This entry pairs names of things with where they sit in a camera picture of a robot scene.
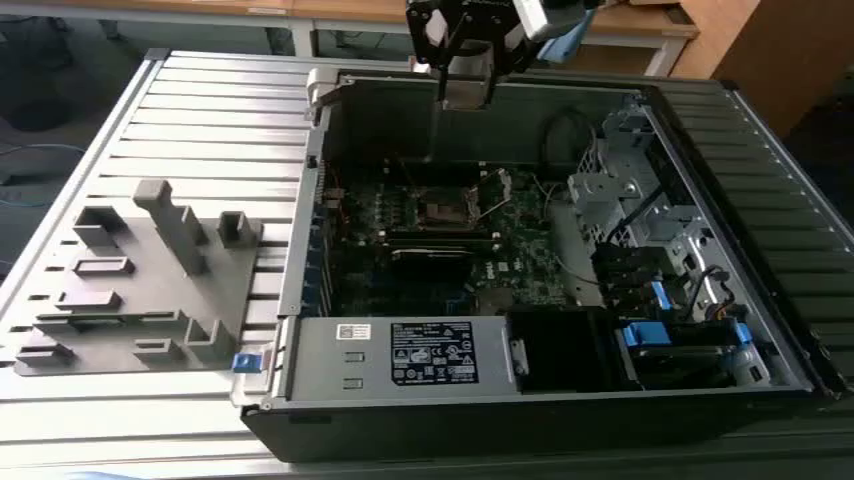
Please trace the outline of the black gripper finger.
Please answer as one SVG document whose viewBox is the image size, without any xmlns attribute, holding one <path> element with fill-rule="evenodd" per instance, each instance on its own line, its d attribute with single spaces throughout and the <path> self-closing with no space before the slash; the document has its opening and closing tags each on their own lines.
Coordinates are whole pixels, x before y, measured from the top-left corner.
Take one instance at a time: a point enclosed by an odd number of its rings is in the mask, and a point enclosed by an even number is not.
<svg viewBox="0 0 854 480">
<path fill-rule="evenodd" d="M 482 106 L 486 106 L 490 103 L 497 80 L 501 76 L 502 53 L 504 53 L 504 50 L 500 47 L 492 47 L 489 49 L 489 53 L 486 56 L 486 63 L 485 63 L 486 70 L 485 70 Z"/>
<path fill-rule="evenodd" d="M 436 103 L 440 108 L 445 107 L 448 67 L 453 58 L 452 49 L 441 49 L 436 57 L 437 91 Z"/>
</svg>

